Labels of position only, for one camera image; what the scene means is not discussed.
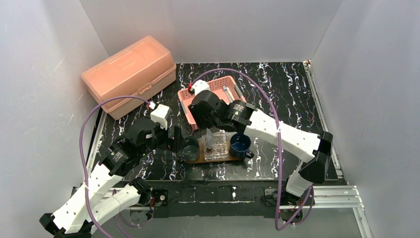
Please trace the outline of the dark green mug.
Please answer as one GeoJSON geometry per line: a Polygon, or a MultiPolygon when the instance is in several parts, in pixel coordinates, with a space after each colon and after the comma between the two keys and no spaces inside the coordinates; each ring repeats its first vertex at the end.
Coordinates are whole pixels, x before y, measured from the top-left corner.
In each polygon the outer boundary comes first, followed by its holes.
{"type": "Polygon", "coordinates": [[[179,157],[181,160],[192,163],[200,156],[199,141],[191,136],[185,137],[180,148],[179,157]]]}

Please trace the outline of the pink perforated plastic basket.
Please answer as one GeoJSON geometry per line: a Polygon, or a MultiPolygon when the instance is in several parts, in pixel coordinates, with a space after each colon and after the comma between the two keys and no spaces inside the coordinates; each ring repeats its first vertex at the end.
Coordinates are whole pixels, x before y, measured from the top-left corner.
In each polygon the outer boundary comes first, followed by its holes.
{"type": "MultiPolygon", "coordinates": [[[[215,93],[220,99],[222,99],[227,104],[230,104],[228,98],[223,91],[223,86],[229,87],[232,91],[235,100],[246,101],[245,97],[242,94],[242,91],[239,89],[234,78],[232,76],[224,76],[207,82],[210,86],[210,90],[215,93]]],[[[182,89],[178,91],[178,98],[181,103],[184,114],[187,118],[187,122],[190,124],[193,131],[199,130],[188,106],[191,105],[192,100],[195,96],[188,92],[188,89],[182,89]]]]}

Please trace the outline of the oval wooden tray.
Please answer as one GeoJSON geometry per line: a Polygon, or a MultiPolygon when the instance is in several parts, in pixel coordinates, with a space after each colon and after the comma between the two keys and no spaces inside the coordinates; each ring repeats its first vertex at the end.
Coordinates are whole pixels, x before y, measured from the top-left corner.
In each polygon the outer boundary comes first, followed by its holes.
{"type": "Polygon", "coordinates": [[[181,162],[184,162],[184,163],[187,163],[187,164],[206,164],[206,163],[219,163],[219,162],[220,163],[221,162],[236,162],[236,161],[241,161],[241,160],[244,160],[244,159],[235,158],[235,157],[231,156],[230,154],[228,154],[228,156],[224,157],[224,158],[206,160],[205,157],[204,157],[204,153],[201,151],[200,156],[195,161],[189,162],[185,158],[182,158],[181,162]]]}

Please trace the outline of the clear acrylic holder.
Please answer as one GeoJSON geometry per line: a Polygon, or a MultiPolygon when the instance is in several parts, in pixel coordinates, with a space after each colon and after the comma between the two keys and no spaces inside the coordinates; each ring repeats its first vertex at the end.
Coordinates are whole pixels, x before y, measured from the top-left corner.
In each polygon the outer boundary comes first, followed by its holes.
{"type": "Polygon", "coordinates": [[[228,143],[225,131],[215,131],[214,134],[214,145],[211,150],[206,148],[206,132],[200,138],[201,150],[204,153],[206,160],[224,158],[228,156],[228,143]]]}

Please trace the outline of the dark blue mug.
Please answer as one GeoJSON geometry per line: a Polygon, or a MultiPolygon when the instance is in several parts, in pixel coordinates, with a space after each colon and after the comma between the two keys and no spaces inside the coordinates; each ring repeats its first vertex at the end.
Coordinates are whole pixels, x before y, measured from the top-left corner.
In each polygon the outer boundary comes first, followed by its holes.
{"type": "Polygon", "coordinates": [[[229,140],[229,154],[237,159],[252,159],[254,152],[251,151],[250,137],[236,133],[229,140]]]}

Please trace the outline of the white toothpaste tube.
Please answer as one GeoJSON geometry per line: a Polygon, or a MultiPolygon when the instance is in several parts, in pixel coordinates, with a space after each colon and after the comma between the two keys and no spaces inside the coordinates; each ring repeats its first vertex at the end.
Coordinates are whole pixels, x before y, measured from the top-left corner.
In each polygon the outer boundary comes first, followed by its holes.
{"type": "Polygon", "coordinates": [[[213,145],[214,145],[214,134],[209,128],[207,128],[206,129],[206,148],[208,150],[211,150],[213,148],[213,145]]]}

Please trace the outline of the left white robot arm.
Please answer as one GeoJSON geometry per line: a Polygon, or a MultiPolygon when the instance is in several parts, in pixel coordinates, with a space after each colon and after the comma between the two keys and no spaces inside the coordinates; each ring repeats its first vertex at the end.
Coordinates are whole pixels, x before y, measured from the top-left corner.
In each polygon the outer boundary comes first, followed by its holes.
{"type": "Polygon", "coordinates": [[[142,178],[128,182],[109,198],[104,196],[138,166],[142,158],[156,149],[179,153],[183,141],[178,125],[174,126],[174,135],[170,137],[164,120],[137,120],[127,133],[112,142],[94,169],[85,173],[84,184],[58,210],[43,214],[40,224],[55,238],[90,238],[94,231],[103,231],[104,222],[141,200],[153,205],[153,189],[142,178]]]}

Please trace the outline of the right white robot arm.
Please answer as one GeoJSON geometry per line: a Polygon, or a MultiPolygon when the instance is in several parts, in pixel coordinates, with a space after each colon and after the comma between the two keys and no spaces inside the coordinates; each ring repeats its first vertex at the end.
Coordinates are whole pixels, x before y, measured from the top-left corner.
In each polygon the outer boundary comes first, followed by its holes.
{"type": "Polygon", "coordinates": [[[333,135],[299,130],[241,100],[227,104],[215,93],[205,90],[195,96],[188,106],[200,129],[217,127],[256,137],[295,155],[301,162],[279,190],[282,205],[299,200],[314,183],[324,183],[331,160],[333,135]]]}

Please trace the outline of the grey toothbrush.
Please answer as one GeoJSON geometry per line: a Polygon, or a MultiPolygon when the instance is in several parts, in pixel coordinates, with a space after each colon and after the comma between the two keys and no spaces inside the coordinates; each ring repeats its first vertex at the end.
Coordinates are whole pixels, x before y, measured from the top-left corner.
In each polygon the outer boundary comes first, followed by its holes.
{"type": "Polygon", "coordinates": [[[234,101],[234,100],[235,100],[234,95],[233,95],[233,93],[232,93],[232,91],[230,90],[230,88],[229,88],[229,87],[227,87],[227,91],[228,91],[228,93],[229,93],[229,95],[230,95],[230,97],[231,97],[232,101],[234,101]]]}
{"type": "Polygon", "coordinates": [[[231,98],[231,96],[230,96],[230,94],[228,92],[228,88],[226,86],[223,86],[223,91],[225,92],[225,94],[226,94],[226,96],[228,98],[229,103],[232,103],[233,100],[232,100],[232,98],[231,98]]]}

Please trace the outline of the pink plastic storage box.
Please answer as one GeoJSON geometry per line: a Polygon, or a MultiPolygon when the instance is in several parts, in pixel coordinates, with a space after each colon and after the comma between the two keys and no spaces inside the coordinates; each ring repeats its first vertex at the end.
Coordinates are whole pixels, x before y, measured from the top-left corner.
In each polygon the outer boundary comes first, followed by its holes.
{"type": "Polygon", "coordinates": [[[152,36],[146,36],[81,74],[92,97],[106,103],[102,109],[119,120],[176,80],[171,52],[152,36]]]}

